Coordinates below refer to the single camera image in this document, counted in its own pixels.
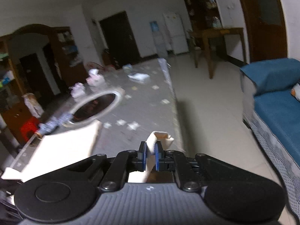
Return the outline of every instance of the gray tablecloth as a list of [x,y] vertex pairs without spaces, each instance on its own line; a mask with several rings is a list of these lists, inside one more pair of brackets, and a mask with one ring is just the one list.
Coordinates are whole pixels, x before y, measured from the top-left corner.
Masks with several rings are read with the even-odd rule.
[[[152,131],[168,132],[175,139],[170,149],[184,151],[177,118],[176,99],[167,65],[161,64],[160,66],[158,60],[155,59],[134,65],[133,70],[149,74],[151,82],[145,85],[132,82],[123,70],[105,75],[108,87],[121,87],[125,90],[125,97],[116,108],[98,119],[107,128],[100,129],[92,155],[105,153],[108,157],[115,157],[124,150],[137,150],[140,142],[146,141]],[[86,86],[86,92],[88,95],[93,93],[89,86]],[[71,109],[75,103],[70,97],[59,107],[54,116],[60,116],[61,113]],[[119,120],[124,120],[126,123],[118,125]],[[128,128],[128,124],[132,122],[139,124],[136,130]],[[54,134],[70,129],[74,128],[60,127]],[[26,144],[11,167],[21,171],[29,162],[38,143],[39,141],[35,140],[32,144]]]

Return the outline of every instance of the door glass panel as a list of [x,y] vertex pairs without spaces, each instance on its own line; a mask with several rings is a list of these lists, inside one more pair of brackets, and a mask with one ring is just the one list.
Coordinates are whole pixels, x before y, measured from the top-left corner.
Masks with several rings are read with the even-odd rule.
[[260,8],[260,19],[268,25],[281,25],[277,0],[257,0]]

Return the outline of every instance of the refrigerator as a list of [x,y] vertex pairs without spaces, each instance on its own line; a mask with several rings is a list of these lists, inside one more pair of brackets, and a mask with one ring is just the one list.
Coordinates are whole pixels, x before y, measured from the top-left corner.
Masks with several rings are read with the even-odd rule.
[[174,54],[188,52],[187,39],[182,25],[180,15],[178,13],[163,14],[166,28],[171,39],[171,47]]

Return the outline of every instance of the screw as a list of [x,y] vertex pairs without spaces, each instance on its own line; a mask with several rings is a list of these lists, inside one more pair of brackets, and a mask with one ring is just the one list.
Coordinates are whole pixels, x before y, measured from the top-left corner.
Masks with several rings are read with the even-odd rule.
[[102,184],[102,187],[106,190],[112,190],[115,187],[117,187],[117,184],[115,182],[112,182],[112,181],[107,181],[104,184]]
[[196,182],[187,182],[184,184],[184,187],[187,189],[187,190],[196,190],[199,188],[199,185],[196,183]]

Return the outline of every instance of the red object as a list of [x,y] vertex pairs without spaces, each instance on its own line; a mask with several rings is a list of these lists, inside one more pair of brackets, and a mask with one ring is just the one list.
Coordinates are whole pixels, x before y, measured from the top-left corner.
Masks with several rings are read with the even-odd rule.
[[26,123],[20,127],[21,134],[25,141],[29,141],[29,138],[38,130],[40,121],[36,117],[31,117]]

